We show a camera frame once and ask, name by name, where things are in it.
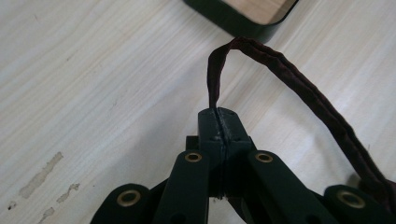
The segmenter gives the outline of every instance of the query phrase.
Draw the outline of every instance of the light wood grain surface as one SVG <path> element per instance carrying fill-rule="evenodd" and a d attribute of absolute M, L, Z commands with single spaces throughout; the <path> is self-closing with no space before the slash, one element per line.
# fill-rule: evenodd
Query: light wood grain surface
<path fill-rule="evenodd" d="M 229 42 L 181 0 L 2 1 L 0 222 L 89 223 L 114 188 L 169 176 L 207 108 L 209 53 Z M 396 2 L 301 0 L 268 46 L 325 93 L 396 180 Z M 356 177 L 325 126 L 232 51 L 218 105 L 312 190 Z M 241 223 L 210 200 L 209 223 Z"/>

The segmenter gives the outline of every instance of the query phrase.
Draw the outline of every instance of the scratch mark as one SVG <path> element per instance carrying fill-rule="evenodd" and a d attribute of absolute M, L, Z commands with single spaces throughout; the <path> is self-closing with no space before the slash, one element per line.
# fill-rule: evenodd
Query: scratch mark
<path fill-rule="evenodd" d="M 8 205 L 8 210 L 11 210 L 11 209 L 15 208 L 16 206 L 17 206 L 17 203 L 14 202 L 14 201 L 11 201 L 11 202 L 9 203 L 9 205 Z"/>
<path fill-rule="evenodd" d="M 58 152 L 53 156 L 53 158 L 47 162 L 46 167 L 43 168 L 43 170 L 36 174 L 30 181 L 29 183 L 23 187 L 20 190 L 20 195 L 24 198 L 27 199 L 32 195 L 32 193 L 40 187 L 42 183 L 46 180 L 47 175 L 52 171 L 53 167 L 58 163 L 64 156 L 62 155 L 61 152 Z"/>
<path fill-rule="evenodd" d="M 53 213 L 55 212 L 55 209 L 53 209 L 52 207 L 47 209 L 44 214 L 43 217 L 40 219 L 40 221 L 38 222 L 38 224 L 43 224 L 43 221 L 47 218 L 53 215 Z"/>
<path fill-rule="evenodd" d="M 70 185 L 69 189 L 67 190 L 66 193 L 64 193 L 59 199 L 56 200 L 57 203 L 62 203 L 64 200 L 66 200 L 69 197 L 70 191 L 73 189 L 75 191 L 78 190 L 79 184 L 72 184 Z"/>

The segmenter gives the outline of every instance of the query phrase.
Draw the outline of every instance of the wooden table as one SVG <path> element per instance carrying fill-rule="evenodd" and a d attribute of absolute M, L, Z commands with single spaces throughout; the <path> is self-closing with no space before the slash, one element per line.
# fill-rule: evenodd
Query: wooden table
<path fill-rule="evenodd" d="M 396 2 L 301 0 L 268 46 L 325 93 L 396 180 Z M 232 37 L 181 0 L 3 1 L 0 222 L 89 223 L 114 188 L 169 176 Z M 357 177 L 326 127 L 232 51 L 219 105 L 318 193 Z M 210 200 L 209 223 L 241 223 Z"/>

